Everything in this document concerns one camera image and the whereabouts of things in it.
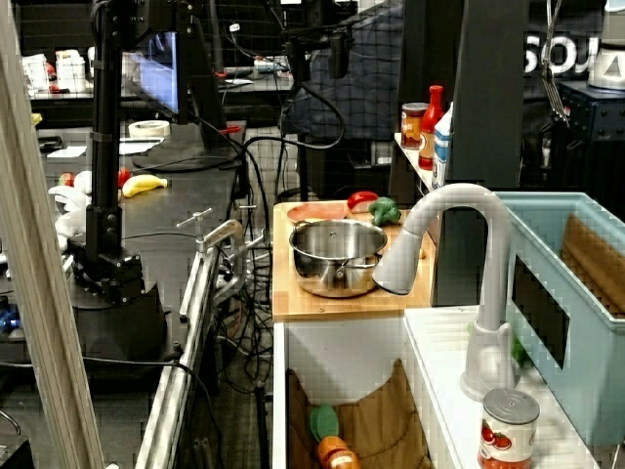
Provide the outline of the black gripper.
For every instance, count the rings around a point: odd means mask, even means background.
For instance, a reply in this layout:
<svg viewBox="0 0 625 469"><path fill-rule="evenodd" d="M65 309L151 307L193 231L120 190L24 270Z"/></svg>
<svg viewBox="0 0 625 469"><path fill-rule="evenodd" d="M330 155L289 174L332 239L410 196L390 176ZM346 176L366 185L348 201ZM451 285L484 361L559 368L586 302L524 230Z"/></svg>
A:
<svg viewBox="0 0 625 469"><path fill-rule="evenodd" d="M329 47L329 73L343 78L349 69L353 39L343 25L358 10L358 1L296 1L287 7L285 55L295 82L311 79L307 50Z"/></svg>

